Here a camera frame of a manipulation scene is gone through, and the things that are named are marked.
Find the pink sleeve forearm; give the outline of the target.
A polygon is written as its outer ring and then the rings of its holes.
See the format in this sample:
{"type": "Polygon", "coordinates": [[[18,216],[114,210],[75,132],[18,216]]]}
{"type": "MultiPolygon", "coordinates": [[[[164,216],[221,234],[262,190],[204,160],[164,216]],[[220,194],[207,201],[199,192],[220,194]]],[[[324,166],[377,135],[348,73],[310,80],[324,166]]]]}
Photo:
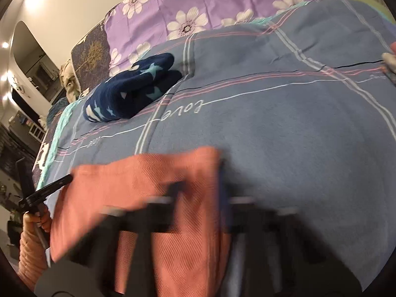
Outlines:
{"type": "Polygon", "coordinates": [[[48,269],[45,249],[36,231],[34,234],[22,231],[18,267],[18,276],[33,292],[38,279],[48,269]]]}

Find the left hand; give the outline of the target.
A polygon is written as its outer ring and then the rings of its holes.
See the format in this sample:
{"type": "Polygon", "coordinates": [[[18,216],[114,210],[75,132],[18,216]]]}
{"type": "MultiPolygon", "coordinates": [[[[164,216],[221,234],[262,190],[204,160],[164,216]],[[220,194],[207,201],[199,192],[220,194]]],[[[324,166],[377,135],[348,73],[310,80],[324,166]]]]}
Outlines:
{"type": "Polygon", "coordinates": [[[41,211],[31,214],[25,213],[23,217],[23,232],[35,233],[35,228],[41,228],[45,233],[51,231],[52,218],[45,204],[41,204],[41,211]]]}

